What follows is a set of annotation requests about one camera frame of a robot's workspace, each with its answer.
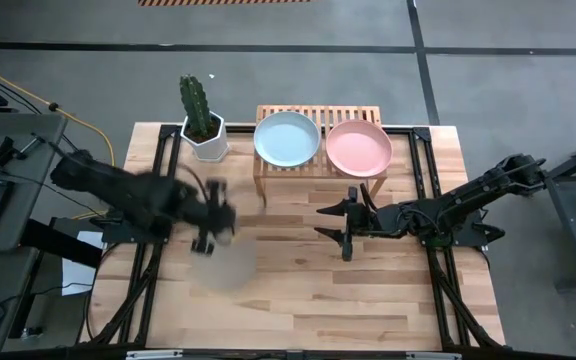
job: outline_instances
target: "table leg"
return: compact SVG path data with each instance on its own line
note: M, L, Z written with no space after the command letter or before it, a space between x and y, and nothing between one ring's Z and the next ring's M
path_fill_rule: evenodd
M384 184L384 182L386 182L386 179L377 179L377 181L375 181L375 185L373 185L372 188L369 188L371 198L374 199L375 196L377 196L377 193L379 192L379 189L381 189L381 186Z
M255 187L257 188L257 196L259 196L264 200L264 209L265 209L267 205L266 184L265 184L266 181L259 176L255 176L254 179L255 179Z

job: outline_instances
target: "gray floor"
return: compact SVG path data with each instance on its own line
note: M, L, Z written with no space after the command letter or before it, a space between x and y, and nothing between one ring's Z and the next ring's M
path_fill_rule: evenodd
M186 44L413 44L404 0L139 8L136 1L0 0L0 39ZM576 47L576 0L417 0L429 46ZM442 125L455 125L471 177L506 155L548 159L576 149L576 57L429 56ZM427 124L415 55L95 53L0 51L0 73L103 129L118 164L136 121L184 116L178 76L204 81L228 121L251 121L261 103L378 105L391 124ZM107 160L103 142L69 126ZM97 200L75 194L91 206ZM504 198L487 222L507 236L491 246L492 278L509 345L576 355L576 292L553 282L576 274L576 256L547 194ZM82 210L42 193L35 216Z

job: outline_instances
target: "cactus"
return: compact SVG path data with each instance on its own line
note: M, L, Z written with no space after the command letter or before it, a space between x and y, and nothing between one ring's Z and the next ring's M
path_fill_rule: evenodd
M204 87L196 77L185 75L181 77L179 89L181 90L181 102L184 104L188 115L186 127L189 128L190 134L207 139L214 123L210 116Z

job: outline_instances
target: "orange striped mat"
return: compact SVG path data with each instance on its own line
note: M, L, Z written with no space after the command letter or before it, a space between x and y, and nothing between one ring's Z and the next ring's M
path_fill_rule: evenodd
M310 2L310 0L137 0L139 6L278 4L301 2Z

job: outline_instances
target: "wooden tabletop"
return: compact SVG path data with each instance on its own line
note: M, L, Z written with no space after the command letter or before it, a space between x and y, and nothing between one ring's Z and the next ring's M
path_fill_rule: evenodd
M151 169L160 125L135 124L126 170ZM431 133L441 188L448 191L467 181L457 130L431 127ZM262 215L251 176L252 135L228 137L232 149L222 163L198 162L185 144L180 161L204 179L212 176L228 180L241 223L238 242L254 240L250 243L256 246L256 275L243 288L228 293L193 281L189 249L196 231L178 225L164 250L147 345L440 349L427 258L417 240L355 237L353 261L343 262L337 244L312 229L341 228L343 218L319 215L315 210L337 203L349 185L357 184L352 180L270 180L273 185L267 194L268 208ZM375 199L377 206L416 198L407 140L391 136L391 141L394 152L389 177ZM422 165L429 183L425 160ZM177 174L192 182L181 170ZM134 251L133 245L119 246L101 267L92 298L93 331L99 331L124 300ZM489 334L503 343L486 262L472 249L455 248L454 252L465 303ZM457 340L454 312L450 305L447 307L451 334Z

